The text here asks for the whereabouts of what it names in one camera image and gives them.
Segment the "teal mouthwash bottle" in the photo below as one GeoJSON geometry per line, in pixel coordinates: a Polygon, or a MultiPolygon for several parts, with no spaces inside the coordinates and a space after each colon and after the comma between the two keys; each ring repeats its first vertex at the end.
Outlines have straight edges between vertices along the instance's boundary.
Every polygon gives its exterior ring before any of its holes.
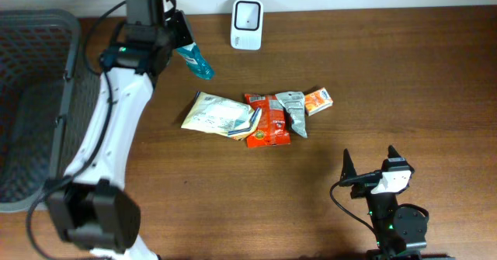
{"type": "Polygon", "coordinates": [[[176,52],[186,61],[188,68],[198,78],[211,80],[215,76],[213,68],[204,59],[196,43],[176,48],[176,52]]]}

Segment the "small orange carton box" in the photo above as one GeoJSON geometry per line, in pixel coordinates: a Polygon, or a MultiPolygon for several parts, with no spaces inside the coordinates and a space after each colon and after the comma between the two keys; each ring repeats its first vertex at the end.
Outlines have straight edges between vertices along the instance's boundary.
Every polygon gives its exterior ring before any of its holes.
{"type": "Polygon", "coordinates": [[[333,106],[333,100],[326,88],[309,93],[304,98],[304,108],[309,116],[333,106]]]}

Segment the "cream and blue snack bag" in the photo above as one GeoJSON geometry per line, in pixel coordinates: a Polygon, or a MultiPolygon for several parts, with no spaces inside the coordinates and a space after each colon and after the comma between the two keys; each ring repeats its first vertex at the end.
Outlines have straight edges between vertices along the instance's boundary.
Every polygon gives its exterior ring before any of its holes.
{"type": "Polygon", "coordinates": [[[181,128],[244,140],[254,133],[262,116],[260,108],[224,97],[198,92],[181,128]]]}

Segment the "red snack bag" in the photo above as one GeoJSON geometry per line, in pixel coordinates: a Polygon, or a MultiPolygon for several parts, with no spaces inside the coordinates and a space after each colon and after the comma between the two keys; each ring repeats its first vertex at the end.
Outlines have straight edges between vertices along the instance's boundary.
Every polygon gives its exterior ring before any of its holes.
{"type": "Polygon", "coordinates": [[[245,94],[245,100],[262,114],[254,133],[246,138],[249,148],[290,144],[284,109],[275,95],[245,94]]]}

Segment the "silver foil snack packet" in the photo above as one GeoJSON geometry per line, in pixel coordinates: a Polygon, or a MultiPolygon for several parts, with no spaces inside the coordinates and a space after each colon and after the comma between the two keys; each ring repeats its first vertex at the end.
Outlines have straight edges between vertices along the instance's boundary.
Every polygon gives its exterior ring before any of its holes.
{"type": "Polygon", "coordinates": [[[293,132],[303,138],[307,138],[305,123],[305,96],[303,92],[281,92],[275,94],[280,105],[287,111],[290,117],[290,128],[293,132]]]}

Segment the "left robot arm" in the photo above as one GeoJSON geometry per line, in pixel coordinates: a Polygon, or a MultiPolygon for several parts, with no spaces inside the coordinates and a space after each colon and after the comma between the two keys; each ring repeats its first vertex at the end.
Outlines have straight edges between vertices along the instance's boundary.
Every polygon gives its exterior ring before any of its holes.
{"type": "Polygon", "coordinates": [[[172,52],[193,42],[176,0],[124,0],[127,17],[99,56],[99,97],[80,148],[40,201],[59,238],[92,259],[154,259],[141,211],[125,193],[127,158],[145,106],[172,52]]]}

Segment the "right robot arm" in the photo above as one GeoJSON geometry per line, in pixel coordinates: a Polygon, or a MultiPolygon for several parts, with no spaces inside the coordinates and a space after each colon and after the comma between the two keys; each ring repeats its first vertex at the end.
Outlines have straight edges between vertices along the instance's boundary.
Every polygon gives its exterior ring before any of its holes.
{"type": "Polygon", "coordinates": [[[359,175],[349,151],[343,152],[338,186],[350,187],[352,199],[367,201],[371,223],[367,225],[377,248],[366,252],[367,259],[420,259],[427,246],[429,212],[410,203],[400,204],[397,196],[409,187],[415,169],[393,146],[379,170],[359,175]]]}

